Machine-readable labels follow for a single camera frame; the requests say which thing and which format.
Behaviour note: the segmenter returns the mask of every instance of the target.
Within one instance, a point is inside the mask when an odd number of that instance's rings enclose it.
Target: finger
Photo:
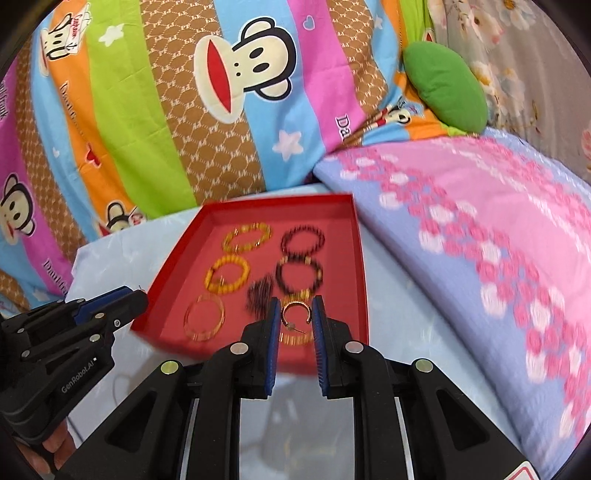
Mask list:
[[[56,454],[53,457],[53,463],[55,464],[56,468],[59,470],[61,467],[64,466],[64,463],[72,456],[72,453],[76,451],[76,445],[74,444],[74,439],[72,435],[68,433],[64,443],[61,444],[61,447],[57,450]]]
[[[61,444],[64,443],[68,435],[68,425],[64,420],[59,426],[56,428],[56,431],[51,434],[51,436],[43,442],[43,446],[45,450],[51,453],[56,453],[58,448],[61,447]]]
[[[27,462],[29,462],[29,465],[31,465],[37,473],[40,475],[48,475],[51,473],[51,469],[49,468],[47,462],[35,452],[33,452],[29,447],[23,445],[20,442],[17,442],[17,447],[24,455]]]

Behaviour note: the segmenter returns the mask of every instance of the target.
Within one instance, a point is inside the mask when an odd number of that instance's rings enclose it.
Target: red box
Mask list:
[[[239,254],[250,264],[248,281],[235,292],[220,296],[226,319],[217,335],[206,342],[193,342],[183,327],[188,306],[200,294],[207,293],[204,278],[213,263],[226,255],[222,249],[224,237],[235,228],[254,222],[269,225],[271,239],[255,250]],[[256,320],[246,310],[248,286],[267,273],[275,277],[275,266],[283,256],[280,248],[283,234],[303,224],[318,227],[326,238],[324,248],[312,257],[323,268],[324,281],[316,294],[323,296],[327,315],[346,322],[355,339],[368,343],[361,239],[353,197],[349,194],[273,197],[204,205],[158,273],[148,293],[148,310],[133,322],[132,330],[159,348],[199,360],[240,340],[244,326]],[[240,235],[235,241],[243,244],[258,237],[259,232],[253,231]],[[290,248],[305,249],[315,240],[310,233],[300,233],[294,237]],[[224,275],[231,278],[230,283],[239,277],[241,270],[234,266],[228,268]],[[284,272],[286,283],[294,289],[312,284],[314,270],[309,266],[288,264]],[[284,296],[276,282],[273,295]],[[212,302],[202,302],[199,306],[203,310],[191,314],[191,327],[195,331],[213,329],[219,318],[217,307]],[[297,327],[309,330],[311,326],[302,319]],[[288,333],[284,326],[281,329]],[[278,368],[283,372],[315,374],[314,343],[303,346],[281,343]]]

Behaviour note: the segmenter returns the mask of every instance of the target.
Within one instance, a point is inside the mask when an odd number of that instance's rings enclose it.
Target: white sticker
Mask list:
[[[540,480],[529,462],[523,462],[505,480]]]

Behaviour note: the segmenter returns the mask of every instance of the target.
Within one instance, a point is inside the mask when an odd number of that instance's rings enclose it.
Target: screw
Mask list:
[[[430,371],[433,370],[433,364],[424,358],[417,360],[417,363],[414,364],[416,369],[424,374],[428,374]]]
[[[164,375],[172,375],[173,373],[176,373],[177,370],[178,370],[178,363],[175,362],[174,360],[169,360],[168,362],[164,362],[162,364],[162,366],[160,367],[160,371]]]
[[[234,355],[244,355],[248,352],[248,345],[242,342],[234,343],[234,345],[230,347],[230,351]]]
[[[347,345],[345,345],[345,349],[349,353],[361,353],[363,352],[363,344],[359,342],[348,342]]]

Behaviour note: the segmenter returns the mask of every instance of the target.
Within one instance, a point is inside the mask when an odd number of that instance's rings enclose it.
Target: green pillow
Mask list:
[[[482,133],[488,118],[486,97],[456,52],[429,41],[414,42],[404,50],[404,69],[439,120],[465,132]]]

